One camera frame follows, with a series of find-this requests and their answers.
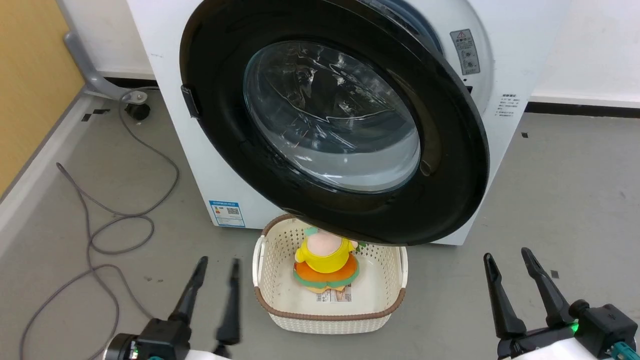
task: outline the basket handle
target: basket handle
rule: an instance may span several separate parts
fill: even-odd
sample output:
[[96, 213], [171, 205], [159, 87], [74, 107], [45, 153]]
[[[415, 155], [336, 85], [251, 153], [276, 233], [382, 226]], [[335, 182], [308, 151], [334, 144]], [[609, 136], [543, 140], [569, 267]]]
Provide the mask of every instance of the basket handle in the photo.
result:
[[258, 287], [260, 281], [260, 266], [262, 265], [262, 244], [264, 243], [264, 235], [260, 235], [253, 249], [253, 261], [251, 265], [253, 275], [253, 286]]
[[409, 259], [406, 255], [406, 247], [400, 248], [400, 269], [402, 273], [402, 288], [406, 288], [406, 283], [409, 279]]

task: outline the washing machine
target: washing machine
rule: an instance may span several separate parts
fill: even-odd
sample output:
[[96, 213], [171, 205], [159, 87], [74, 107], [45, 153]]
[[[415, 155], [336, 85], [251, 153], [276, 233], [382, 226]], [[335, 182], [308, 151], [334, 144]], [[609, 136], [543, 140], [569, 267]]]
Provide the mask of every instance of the washing machine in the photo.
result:
[[215, 225], [461, 245], [569, 0], [128, 0]]

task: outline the brown basket rim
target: brown basket rim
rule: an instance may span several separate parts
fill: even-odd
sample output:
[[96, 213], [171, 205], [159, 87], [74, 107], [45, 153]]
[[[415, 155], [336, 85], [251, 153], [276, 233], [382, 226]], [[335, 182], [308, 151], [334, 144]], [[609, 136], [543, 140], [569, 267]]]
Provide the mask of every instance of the brown basket rim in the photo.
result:
[[[291, 214], [284, 214], [284, 215], [280, 215], [279, 217], [276, 217], [275, 219], [270, 221], [267, 224], [267, 226], [264, 227], [261, 235], [267, 236], [267, 234], [275, 224], [282, 222], [284, 220], [292, 219], [292, 218], [296, 218], [296, 217]], [[400, 288], [400, 292], [398, 293], [398, 298], [396, 299], [396, 301], [393, 304], [391, 304], [391, 306], [389, 306], [388, 308], [382, 311], [378, 311], [377, 313], [367, 313], [367, 314], [357, 314], [357, 315], [309, 315], [309, 314], [289, 313], [287, 311], [276, 310], [273, 307], [271, 307], [269, 304], [267, 304], [258, 286], [254, 287], [254, 290], [255, 290], [256, 299], [269, 314], [272, 314], [274, 316], [279, 316], [281, 318], [288, 318], [288, 319], [316, 320], [316, 321], [329, 321], [329, 322], [372, 320], [372, 319], [383, 318], [387, 315], [391, 315], [391, 313], [393, 313], [400, 306], [400, 304], [402, 304], [402, 301], [404, 300], [404, 294], [406, 292], [405, 288]]]

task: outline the black baseboard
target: black baseboard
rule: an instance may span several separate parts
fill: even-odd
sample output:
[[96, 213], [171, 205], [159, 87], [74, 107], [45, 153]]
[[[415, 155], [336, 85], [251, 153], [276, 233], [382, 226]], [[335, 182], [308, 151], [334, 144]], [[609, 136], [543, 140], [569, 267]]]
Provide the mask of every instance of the black baseboard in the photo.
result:
[[574, 104], [553, 104], [550, 102], [530, 102], [526, 113], [580, 115], [592, 117], [626, 117], [640, 119], [640, 109], [616, 108], [614, 106], [593, 106]]
[[[141, 88], [143, 86], [158, 86], [156, 80], [106, 78], [115, 85], [123, 88]], [[530, 102], [527, 104], [526, 113], [554, 114], [554, 115], [580, 115], [593, 117], [626, 117], [640, 119], [640, 109], [616, 108], [613, 106], [593, 106], [574, 104], [554, 104], [551, 102]]]
[[105, 78], [110, 83], [120, 86], [122, 88], [141, 88], [144, 86], [158, 86], [158, 82], [156, 80], [145, 80], [145, 79], [129, 79], [129, 78]]

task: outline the gray floor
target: gray floor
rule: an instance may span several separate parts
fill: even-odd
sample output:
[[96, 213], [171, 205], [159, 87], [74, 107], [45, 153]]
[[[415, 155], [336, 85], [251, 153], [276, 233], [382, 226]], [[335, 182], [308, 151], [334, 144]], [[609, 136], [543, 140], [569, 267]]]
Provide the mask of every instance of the gray floor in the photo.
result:
[[[192, 347], [214, 346], [227, 296], [232, 257], [243, 259], [243, 342], [236, 359], [493, 359], [497, 339], [482, 255], [491, 252], [516, 312], [530, 329], [545, 312], [525, 271], [520, 247], [530, 247], [571, 302], [612, 302], [640, 321], [640, 122], [526, 115], [462, 247], [425, 245], [409, 250], [410, 280], [402, 306], [378, 332], [316, 336], [278, 328], [253, 296], [250, 258], [258, 231], [214, 227], [180, 148], [162, 100], [151, 98], [152, 116], [134, 131], [167, 152], [182, 169], [176, 191], [151, 213], [156, 234], [123, 256], [93, 255], [122, 268], [148, 309], [165, 317], [196, 260], [210, 257], [193, 320]], [[65, 164], [86, 191], [120, 211], [154, 202], [170, 184], [171, 168], [134, 143], [113, 112], [94, 115], [91, 128]], [[520, 131], [529, 137], [520, 136]], [[111, 215], [90, 206], [94, 228]], [[99, 237], [118, 249], [144, 237], [148, 225], [122, 222]], [[28, 226], [0, 259], [0, 353], [16, 359], [20, 332], [32, 312], [58, 286], [85, 270], [81, 205], [62, 178], [53, 183]], [[145, 317], [126, 296], [113, 270], [101, 270], [120, 299], [120, 332], [139, 332]], [[80, 359], [99, 347], [114, 307], [93, 279], [56, 299], [27, 340], [28, 359]]]

